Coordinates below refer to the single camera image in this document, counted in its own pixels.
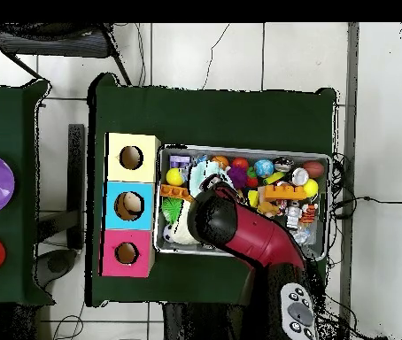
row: orange lego brick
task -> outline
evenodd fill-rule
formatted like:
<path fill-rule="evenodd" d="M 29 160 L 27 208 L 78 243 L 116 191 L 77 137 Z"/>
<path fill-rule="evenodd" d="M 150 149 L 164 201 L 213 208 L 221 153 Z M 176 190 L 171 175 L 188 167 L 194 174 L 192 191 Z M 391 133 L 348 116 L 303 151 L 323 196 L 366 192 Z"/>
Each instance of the orange lego brick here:
<path fill-rule="evenodd" d="M 304 187 L 292 187 L 290 185 L 275 187 L 274 185 L 266 185 L 264 188 L 264 199 L 267 202 L 273 202 L 277 199 L 292 199 L 297 201 L 306 199 L 306 193 Z"/>
<path fill-rule="evenodd" d="M 163 197 L 181 198 L 189 202 L 193 201 L 193 197 L 189 194 L 187 188 L 179 188 L 172 185 L 161 184 L 160 195 Z"/>

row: cyan box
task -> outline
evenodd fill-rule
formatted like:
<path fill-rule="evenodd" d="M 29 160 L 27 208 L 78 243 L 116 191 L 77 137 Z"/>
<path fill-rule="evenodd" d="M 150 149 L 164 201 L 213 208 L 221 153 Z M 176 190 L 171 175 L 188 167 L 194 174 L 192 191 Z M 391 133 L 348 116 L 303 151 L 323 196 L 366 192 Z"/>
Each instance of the cyan box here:
<path fill-rule="evenodd" d="M 154 184 L 137 182 L 106 183 L 105 229 L 151 230 L 154 209 Z M 143 213 L 136 220 L 123 220 L 114 211 L 114 202 L 121 193 L 134 192 L 144 201 Z"/>

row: button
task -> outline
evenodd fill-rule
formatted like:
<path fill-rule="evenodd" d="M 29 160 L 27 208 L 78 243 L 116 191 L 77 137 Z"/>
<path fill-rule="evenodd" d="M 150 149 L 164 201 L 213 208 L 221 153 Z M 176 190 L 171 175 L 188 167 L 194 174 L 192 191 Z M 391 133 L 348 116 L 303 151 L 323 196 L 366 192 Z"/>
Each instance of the button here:
<path fill-rule="evenodd" d="M 314 339 L 312 332 L 308 328 L 304 328 L 304 334 L 308 339 L 310 340 Z"/>
<path fill-rule="evenodd" d="M 290 323 L 290 329 L 292 331 L 294 331 L 294 332 L 297 332 L 297 333 L 302 332 L 302 327 L 297 322 L 291 322 Z"/>
<path fill-rule="evenodd" d="M 288 307 L 288 313 L 293 320 L 301 323 L 304 326 L 311 326 L 314 321 L 313 314 L 306 308 L 305 305 L 300 303 L 292 303 Z"/>

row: black cable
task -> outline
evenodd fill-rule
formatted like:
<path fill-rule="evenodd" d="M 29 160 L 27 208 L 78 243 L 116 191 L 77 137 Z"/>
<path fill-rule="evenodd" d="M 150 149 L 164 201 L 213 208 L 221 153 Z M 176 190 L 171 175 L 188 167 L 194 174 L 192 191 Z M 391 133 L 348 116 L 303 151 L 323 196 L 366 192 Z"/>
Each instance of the black cable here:
<path fill-rule="evenodd" d="M 221 33 L 221 36 L 220 36 L 219 40 L 211 47 L 211 61 L 209 61 L 209 66 L 207 67 L 207 74 L 205 75 L 205 84 L 207 83 L 207 79 L 209 78 L 209 70 L 211 69 L 211 63 L 212 63 L 212 60 L 213 60 L 213 49 L 219 43 L 219 41 L 221 40 L 223 35 L 226 33 L 226 30 L 228 30 L 229 25 L 231 25 L 231 24 L 228 23 L 228 25 L 223 30 L 223 33 Z"/>

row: table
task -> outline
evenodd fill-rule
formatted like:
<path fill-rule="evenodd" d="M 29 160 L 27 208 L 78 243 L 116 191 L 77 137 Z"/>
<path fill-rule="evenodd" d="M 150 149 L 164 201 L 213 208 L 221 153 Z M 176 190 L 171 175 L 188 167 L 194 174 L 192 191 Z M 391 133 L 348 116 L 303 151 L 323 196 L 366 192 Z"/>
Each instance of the table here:
<path fill-rule="evenodd" d="M 155 135 L 162 143 L 331 155 L 336 93 L 233 92 L 119 87 L 110 73 L 89 87 L 86 302 L 234 304 L 248 267 L 230 257 L 157 253 L 147 279 L 98 275 L 105 132 Z M 325 273 L 325 261 L 320 262 Z"/>

